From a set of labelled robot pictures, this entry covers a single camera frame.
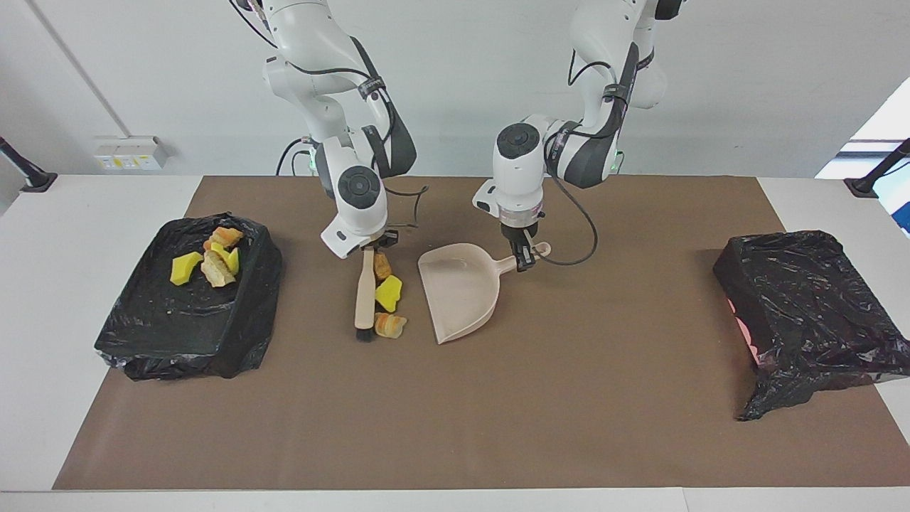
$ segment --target sponge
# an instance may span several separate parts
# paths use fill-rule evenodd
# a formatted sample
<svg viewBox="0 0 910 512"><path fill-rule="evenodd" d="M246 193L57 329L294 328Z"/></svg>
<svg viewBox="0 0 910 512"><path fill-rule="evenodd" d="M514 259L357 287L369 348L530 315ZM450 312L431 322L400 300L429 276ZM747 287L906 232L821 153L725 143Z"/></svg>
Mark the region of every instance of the sponge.
<svg viewBox="0 0 910 512"><path fill-rule="evenodd" d="M192 275L193 269L202 261L202 254L190 252L183 256L174 258L171 262L171 282L177 286L182 286L189 282L189 276Z"/></svg>
<svg viewBox="0 0 910 512"><path fill-rule="evenodd" d="M376 302L387 312L395 312L401 300L401 279L390 275L376 289Z"/></svg>
<svg viewBox="0 0 910 512"><path fill-rule="evenodd" d="M217 255L221 257L227 265L227 269L230 271L231 275L237 275L237 272L240 271L240 249L235 247L233 251L228 252L223 245L213 241L210 250L216 252Z"/></svg>

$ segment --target dustpan handle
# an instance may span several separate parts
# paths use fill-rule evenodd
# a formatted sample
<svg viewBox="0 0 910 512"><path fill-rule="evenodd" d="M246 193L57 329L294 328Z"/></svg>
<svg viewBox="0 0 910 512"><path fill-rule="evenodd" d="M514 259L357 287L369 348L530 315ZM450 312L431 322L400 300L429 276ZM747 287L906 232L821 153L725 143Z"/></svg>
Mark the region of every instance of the dustpan handle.
<svg viewBox="0 0 910 512"><path fill-rule="evenodd" d="M549 243L542 241L540 243L534 244L534 250L543 256L550 256L550 251L552 247ZM515 257L506 258L505 260L496 261L496 271L499 275L502 275L507 272L514 271L518 268L518 263L515 261Z"/></svg>

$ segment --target beige dustpan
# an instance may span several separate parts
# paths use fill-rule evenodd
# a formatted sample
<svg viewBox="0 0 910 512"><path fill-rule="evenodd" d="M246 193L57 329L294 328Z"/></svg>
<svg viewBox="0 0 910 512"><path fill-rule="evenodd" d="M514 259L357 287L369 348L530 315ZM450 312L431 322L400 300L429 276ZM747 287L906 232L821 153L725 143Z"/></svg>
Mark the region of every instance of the beige dustpan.
<svg viewBox="0 0 910 512"><path fill-rule="evenodd" d="M543 256L550 254L546 242L534 249ZM470 243L427 252L417 266L439 344L473 333L486 323L500 296L500 276L516 268L514 257L496 261Z"/></svg>

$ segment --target table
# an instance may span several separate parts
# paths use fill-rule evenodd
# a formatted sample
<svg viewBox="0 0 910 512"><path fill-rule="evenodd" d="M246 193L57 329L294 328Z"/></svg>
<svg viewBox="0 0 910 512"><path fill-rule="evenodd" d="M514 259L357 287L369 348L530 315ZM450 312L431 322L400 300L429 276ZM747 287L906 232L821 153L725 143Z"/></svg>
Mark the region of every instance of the table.
<svg viewBox="0 0 910 512"><path fill-rule="evenodd" d="M54 482L106 367L94 340L135 261L161 224L181 217L198 177L64 176L43 195L24 196L0 218L0 312L4 352L16 364L0 375L6 414L0 419L2 509L63 506L114 509L133 493L44 493ZM788 230L823 229L843 244L897 326L910 333L910 275L901 255L910 241L875 201L854 199L839 181L761 179ZM79 271L61 271L65 268ZM41 272L43 269L53 271ZM43 314L56 320L43 320ZM57 360L43 358L53 346ZM22 383L40 383L23 386ZM910 381L878 386L910 438ZM827 509L862 504L903 509L910 489L572 489L561 491L407 491L142 493L142 503L247 509L269 503L300 509L801 509L807 499Z"/></svg>

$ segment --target black trash bag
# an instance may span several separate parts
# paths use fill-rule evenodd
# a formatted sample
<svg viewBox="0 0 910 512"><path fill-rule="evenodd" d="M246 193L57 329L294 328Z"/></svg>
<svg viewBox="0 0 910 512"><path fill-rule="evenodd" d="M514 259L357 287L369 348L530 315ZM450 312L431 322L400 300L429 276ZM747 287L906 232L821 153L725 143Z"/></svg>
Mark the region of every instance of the black trash bag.
<svg viewBox="0 0 910 512"><path fill-rule="evenodd" d="M197 265L188 283L171 283L171 261L202 252L219 226L243 231L238 282L212 288ZM272 336L281 273L281 252L262 224L229 213L172 220L142 255L95 348L135 381L231 378L259 368Z"/></svg>
<svg viewBox="0 0 910 512"><path fill-rule="evenodd" d="M910 374L910 343L830 234L730 239L714 275L751 338L758 380L739 420Z"/></svg>

